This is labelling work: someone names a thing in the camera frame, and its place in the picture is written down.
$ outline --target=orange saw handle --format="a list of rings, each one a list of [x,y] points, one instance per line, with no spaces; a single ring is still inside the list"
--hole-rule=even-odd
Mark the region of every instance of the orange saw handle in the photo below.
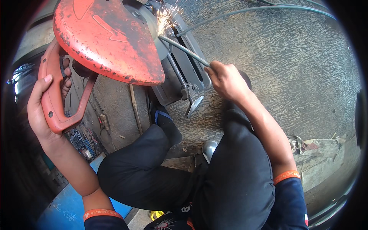
[[[52,40],[45,54],[42,56],[38,79],[46,77],[49,74],[53,76],[53,82],[43,93],[41,104],[47,124],[56,134],[63,134],[75,128],[84,116],[89,96],[95,85],[98,73],[93,73],[84,88],[77,112],[66,117],[64,114],[64,103],[61,99],[61,86],[63,84],[63,75],[60,70],[60,53],[63,49],[60,47],[56,38]]]

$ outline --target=knee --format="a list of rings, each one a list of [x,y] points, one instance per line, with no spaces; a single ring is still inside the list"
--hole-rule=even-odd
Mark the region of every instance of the knee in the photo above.
[[[117,159],[115,153],[105,157],[97,171],[97,177],[101,189],[109,195],[119,180],[126,172],[122,158]]]

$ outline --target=black pants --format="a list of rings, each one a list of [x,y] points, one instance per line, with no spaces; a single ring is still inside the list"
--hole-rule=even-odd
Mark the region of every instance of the black pants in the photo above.
[[[152,125],[102,161],[102,190],[147,210],[174,210],[191,201],[197,230],[260,229],[275,198],[271,164],[240,109],[227,110],[224,121],[224,136],[201,183],[190,172],[160,166],[171,146],[162,129]]]

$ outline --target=black shoe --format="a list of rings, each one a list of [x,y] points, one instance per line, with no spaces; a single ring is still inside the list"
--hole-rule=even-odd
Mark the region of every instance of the black shoe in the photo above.
[[[169,139],[170,145],[179,144],[183,137],[165,107],[158,102],[151,102],[149,109],[152,123],[158,125],[163,130]]]

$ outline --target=forearm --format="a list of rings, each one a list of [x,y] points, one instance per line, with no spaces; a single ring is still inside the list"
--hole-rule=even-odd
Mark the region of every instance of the forearm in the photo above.
[[[274,177],[286,170],[296,170],[287,136],[258,98],[249,91],[236,101],[236,104],[247,115],[254,132],[264,146],[270,158]]]
[[[87,196],[99,188],[95,171],[65,137],[53,143],[40,143],[46,155],[77,193]]]

